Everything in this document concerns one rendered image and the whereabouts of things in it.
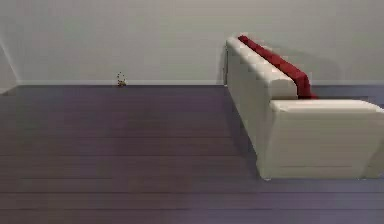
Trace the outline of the cream sofa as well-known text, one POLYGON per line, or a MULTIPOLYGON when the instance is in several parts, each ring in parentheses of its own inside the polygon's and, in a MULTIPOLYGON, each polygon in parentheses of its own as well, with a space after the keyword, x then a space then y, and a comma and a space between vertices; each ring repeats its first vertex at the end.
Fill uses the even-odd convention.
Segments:
POLYGON ((264 179, 376 178, 384 109, 362 100, 301 99, 295 82, 235 37, 226 84, 264 179))

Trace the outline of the red cloth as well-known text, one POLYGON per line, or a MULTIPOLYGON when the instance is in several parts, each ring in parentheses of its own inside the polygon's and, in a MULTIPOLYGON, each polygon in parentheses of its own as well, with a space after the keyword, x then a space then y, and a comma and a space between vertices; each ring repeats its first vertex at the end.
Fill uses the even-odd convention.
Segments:
POLYGON ((316 99, 317 96, 311 91, 311 85, 306 73, 298 69, 290 62, 284 60, 280 55, 268 50, 261 45, 255 43, 249 37, 241 35, 238 39, 245 44, 248 48, 259 54, 262 58, 267 60, 290 79, 293 80, 297 87, 297 94, 299 99, 316 99))

